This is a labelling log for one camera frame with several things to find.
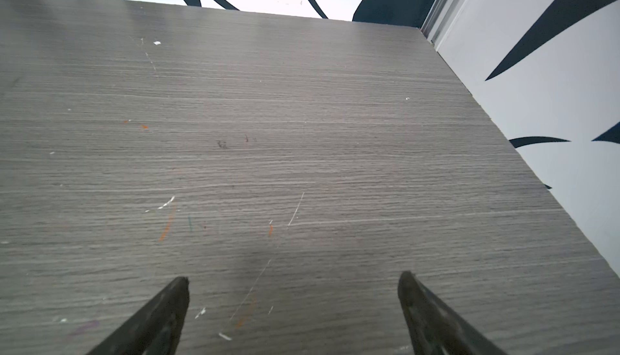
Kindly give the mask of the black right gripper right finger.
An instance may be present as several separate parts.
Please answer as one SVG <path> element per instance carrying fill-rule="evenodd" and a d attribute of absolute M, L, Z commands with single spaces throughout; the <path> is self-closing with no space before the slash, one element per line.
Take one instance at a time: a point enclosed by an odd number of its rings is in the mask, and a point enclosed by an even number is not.
<path fill-rule="evenodd" d="M 503 354 L 410 271 L 400 275 L 398 298 L 415 354 Z"/>

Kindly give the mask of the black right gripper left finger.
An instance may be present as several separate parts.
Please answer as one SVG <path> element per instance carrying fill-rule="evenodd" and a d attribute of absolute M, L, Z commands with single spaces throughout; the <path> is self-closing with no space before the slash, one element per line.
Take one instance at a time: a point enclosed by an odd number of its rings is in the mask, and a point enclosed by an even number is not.
<path fill-rule="evenodd" d="M 176 353 L 189 302 L 189 279 L 175 278 L 89 353 Z"/>

